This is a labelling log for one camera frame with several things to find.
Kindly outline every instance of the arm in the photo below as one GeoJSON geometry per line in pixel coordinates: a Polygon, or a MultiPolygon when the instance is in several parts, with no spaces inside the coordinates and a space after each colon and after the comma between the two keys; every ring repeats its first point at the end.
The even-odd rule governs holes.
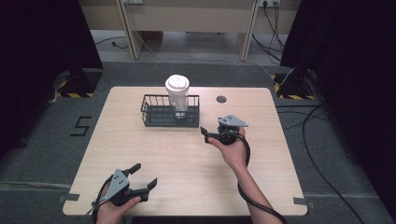
{"type": "MultiPolygon", "coordinates": [[[[243,128],[240,128],[239,132],[245,136],[245,130],[243,128]]],[[[231,145],[224,146],[220,141],[215,138],[209,138],[208,141],[211,145],[217,147],[220,150],[224,161],[231,167],[231,169],[235,173],[235,176],[238,179],[242,191],[244,191],[246,195],[255,202],[263,204],[269,208],[273,208],[268,202],[265,195],[260,190],[259,186],[254,181],[250,172],[248,171],[248,168],[245,164],[246,149],[243,142],[237,139],[231,145]]],[[[274,217],[273,215],[262,211],[261,209],[249,203],[247,204],[247,207],[254,224],[282,223],[277,217],[274,217]]]]}
{"type": "MultiPolygon", "coordinates": [[[[103,190],[106,195],[109,184],[103,190]]],[[[140,197],[132,198],[122,206],[116,206],[112,202],[101,203],[98,210],[97,224],[119,224],[123,215],[140,202],[140,197]]]]}

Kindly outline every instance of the human hand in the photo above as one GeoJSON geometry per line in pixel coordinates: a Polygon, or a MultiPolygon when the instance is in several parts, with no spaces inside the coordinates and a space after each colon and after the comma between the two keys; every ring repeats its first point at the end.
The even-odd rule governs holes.
{"type": "MultiPolygon", "coordinates": [[[[105,196],[108,190],[107,184],[103,190],[102,196],[105,196]]],[[[112,202],[101,203],[98,210],[97,224],[119,224],[122,216],[131,208],[141,201],[140,197],[132,198],[122,206],[116,206],[112,202]]]]}
{"type": "MultiPolygon", "coordinates": [[[[239,127],[239,133],[245,136],[245,129],[239,127]]],[[[209,137],[207,140],[211,145],[218,148],[223,156],[224,161],[235,172],[238,169],[246,168],[246,148],[244,143],[237,138],[234,143],[225,146],[218,139],[209,137]]]]}

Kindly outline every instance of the electrical outlet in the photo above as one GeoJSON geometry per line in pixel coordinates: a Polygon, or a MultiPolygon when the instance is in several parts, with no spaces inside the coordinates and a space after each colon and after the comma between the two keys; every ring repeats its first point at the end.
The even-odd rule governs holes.
{"type": "Polygon", "coordinates": [[[267,7],[275,7],[276,4],[277,4],[278,6],[279,6],[279,4],[280,4],[280,0],[260,0],[259,7],[263,7],[264,1],[267,2],[267,7]]]}

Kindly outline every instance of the black curtain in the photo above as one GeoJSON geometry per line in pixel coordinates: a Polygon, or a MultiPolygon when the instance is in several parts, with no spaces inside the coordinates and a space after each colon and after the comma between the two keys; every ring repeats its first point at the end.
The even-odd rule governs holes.
{"type": "Polygon", "coordinates": [[[316,72],[351,154],[396,220],[396,1],[303,0],[281,65],[316,72]]]}
{"type": "Polygon", "coordinates": [[[24,137],[63,71],[103,68],[77,0],[0,2],[0,157],[24,137]]]}

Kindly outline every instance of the black wire rack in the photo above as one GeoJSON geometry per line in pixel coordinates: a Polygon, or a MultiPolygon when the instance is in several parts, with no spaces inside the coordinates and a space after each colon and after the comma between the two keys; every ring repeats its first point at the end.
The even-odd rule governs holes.
{"type": "Polygon", "coordinates": [[[199,127],[199,95],[189,95],[187,110],[178,111],[169,95],[145,94],[140,107],[146,127],[199,127]]]}

